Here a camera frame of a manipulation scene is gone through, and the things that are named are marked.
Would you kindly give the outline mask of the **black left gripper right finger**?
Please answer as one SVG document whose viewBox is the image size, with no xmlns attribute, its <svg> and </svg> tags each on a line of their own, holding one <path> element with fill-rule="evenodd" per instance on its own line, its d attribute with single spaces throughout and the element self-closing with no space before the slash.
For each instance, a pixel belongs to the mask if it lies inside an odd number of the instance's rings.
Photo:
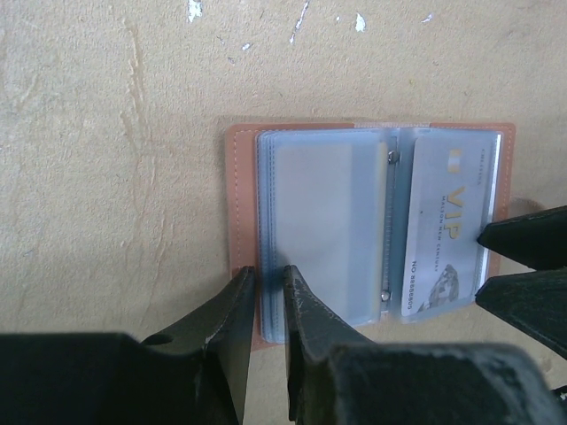
<svg viewBox="0 0 567 425">
<path fill-rule="evenodd" d="M 283 270 L 289 418 L 298 424 L 563 424 L 566 404 L 509 344 L 378 344 Z"/>
</svg>

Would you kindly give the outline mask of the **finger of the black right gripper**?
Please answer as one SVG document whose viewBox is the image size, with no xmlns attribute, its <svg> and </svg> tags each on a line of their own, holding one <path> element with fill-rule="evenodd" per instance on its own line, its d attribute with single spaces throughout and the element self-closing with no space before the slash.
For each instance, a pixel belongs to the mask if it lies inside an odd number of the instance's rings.
<svg viewBox="0 0 567 425">
<path fill-rule="evenodd" d="M 476 304 L 566 357 L 566 269 L 490 278 Z"/>
<path fill-rule="evenodd" d="M 478 243 L 534 270 L 566 267 L 566 207 L 556 207 L 485 226 Z"/>
</svg>

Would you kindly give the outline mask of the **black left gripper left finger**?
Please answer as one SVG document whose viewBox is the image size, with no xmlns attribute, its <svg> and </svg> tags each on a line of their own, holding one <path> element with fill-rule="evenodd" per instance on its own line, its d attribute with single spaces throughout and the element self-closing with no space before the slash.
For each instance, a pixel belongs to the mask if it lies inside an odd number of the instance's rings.
<svg viewBox="0 0 567 425">
<path fill-rule="evenodd" d="M 124 333 L 4 334 L 4 424 L 239 424 L 255 272 L 137 341 Z"/>
</svg>

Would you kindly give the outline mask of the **pink leather card holder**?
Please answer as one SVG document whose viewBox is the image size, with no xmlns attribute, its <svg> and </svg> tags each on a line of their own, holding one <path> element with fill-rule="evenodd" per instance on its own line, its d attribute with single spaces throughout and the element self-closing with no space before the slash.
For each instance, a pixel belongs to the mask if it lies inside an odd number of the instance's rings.
<svg viewBox="0 0 567 425">
<path fill-rule="evenodd" d="M 241 123 L 225 135 L 229 264 L 259 275 L 252 346 L 286 341 L 283 270 L 359 327 L 400 317 L 416 139 L 433 129 L 501 133 L 495 209 L 508 216 L 511 123 Z"/>
</svg>

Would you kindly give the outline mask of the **white card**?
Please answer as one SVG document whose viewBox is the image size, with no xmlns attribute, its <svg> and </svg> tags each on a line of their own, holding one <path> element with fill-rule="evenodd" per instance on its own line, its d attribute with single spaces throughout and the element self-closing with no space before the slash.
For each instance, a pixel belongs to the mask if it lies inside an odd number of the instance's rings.
<svg viewBox="0 0 567 425">
<path fill-rule="evenodd" d="M 493 218 L 501 133 L 433 129 L 416 139 L 400 317 L 429 319 L 471 302 L 487 272 L 478 244 Z"/>
</svg>

